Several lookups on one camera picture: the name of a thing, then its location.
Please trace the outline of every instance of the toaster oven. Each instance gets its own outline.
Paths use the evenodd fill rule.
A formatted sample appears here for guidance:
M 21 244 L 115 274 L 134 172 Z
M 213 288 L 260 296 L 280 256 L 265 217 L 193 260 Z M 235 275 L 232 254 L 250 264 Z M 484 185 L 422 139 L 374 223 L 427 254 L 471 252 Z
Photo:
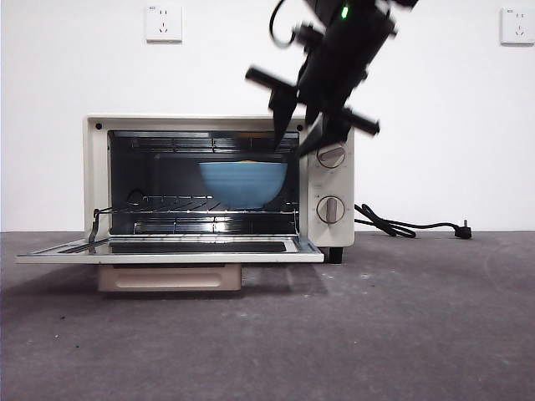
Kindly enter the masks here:
M 243 263 L 339 261 L 354 242 L 354 142 L 299 159 L 293 119 L 274 149 L 270 117 L 93 115 L 84 122 L 85 233 L 20 263 L 99 265 L 101 291 L 237 290 Z M 286 163 L 261 209 L 232 209 L 199 163 Z

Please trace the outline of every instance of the oven rack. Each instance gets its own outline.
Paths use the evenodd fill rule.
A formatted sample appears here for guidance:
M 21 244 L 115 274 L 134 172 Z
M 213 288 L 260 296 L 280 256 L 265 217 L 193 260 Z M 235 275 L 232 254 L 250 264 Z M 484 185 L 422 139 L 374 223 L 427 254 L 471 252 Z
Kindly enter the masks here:
M 134 234 L 136 227 L 140 224 L 146 224 L 146 218 L 153 218 L 154 221 L 166 220 L 169 225 L 172 222 L 172 233 L 176 232 L 177 225 L 186 221 L 188 218 L 196 218 L 197 223 L 220 224 L 217 217 L 232 216 L 236 222 L 241 216 L 288 216 L 293 221 L 293 226 L 297 232 L 297 215 L 298 210 L 296 202 L 283 202 L 283 210 L 269 211 L 265 209 L 245 210 L 245 209 L 228 209 L 216 201 L 211 195 L 143 195 L 138 201 L 125 202 L 121 207 L 107 207 L 104 209 L 95 209 L 93 212 L 93 227 L 89 234 L 89 242 L 94 239 L 99 231 L 99 218 L 102 215 L 139 215 L 145 216 L 144 221 L 137 221 L 134 224 Z M 200 221 L 199 218 L 212 218 L 213 221 Z

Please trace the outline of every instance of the robotic arm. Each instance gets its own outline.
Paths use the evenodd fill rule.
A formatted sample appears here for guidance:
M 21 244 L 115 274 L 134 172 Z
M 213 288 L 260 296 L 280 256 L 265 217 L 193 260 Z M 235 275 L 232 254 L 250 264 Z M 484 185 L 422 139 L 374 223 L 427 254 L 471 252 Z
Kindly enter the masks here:
M 304 46 L 307 59 L 299 70 L 296 85 L 285 83 L 251 67 L 246 78 L 272 90 L 269 108 L 273 111 L 276 143 L 279 144 L 297 104 L 305 104 L 305 121 L 312 125 L 307 139 L 299 146 L 303 156 L 324 146 L 345 142 L 352 126 L 375 135 L 379 123 L 370 121 L 345 108 L 345 102 L 355 87 L 366 79 L 366 68 L 386 39 L 395 36 L 395 23 L 389 8 L 381 10 L 375 0 L 306 0 L 325 33 L 312 24 L 295 28 L 288 43 L 281 43 L 273 35 L 273 21 L 281 0 L 273 11 L 270 33 L 279 47 L 296 41 Z M 394 0 L 414 7 L 418 0 Z

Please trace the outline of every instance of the oven control panel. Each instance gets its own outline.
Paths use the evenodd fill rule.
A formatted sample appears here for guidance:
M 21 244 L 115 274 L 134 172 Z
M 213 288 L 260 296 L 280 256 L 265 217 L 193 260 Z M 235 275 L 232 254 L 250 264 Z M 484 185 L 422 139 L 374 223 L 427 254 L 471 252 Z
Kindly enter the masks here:
M 354 242 L 354 134 L 308 156 L 308 238 L 315 246 Z

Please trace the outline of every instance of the blue bowl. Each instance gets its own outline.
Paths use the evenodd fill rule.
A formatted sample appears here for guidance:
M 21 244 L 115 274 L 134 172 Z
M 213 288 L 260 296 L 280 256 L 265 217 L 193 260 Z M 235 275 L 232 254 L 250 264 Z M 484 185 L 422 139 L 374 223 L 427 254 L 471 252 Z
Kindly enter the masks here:
M 232 209 L 260 209 L 283 187 L 286 163 L 199 163 L 206 188 Z

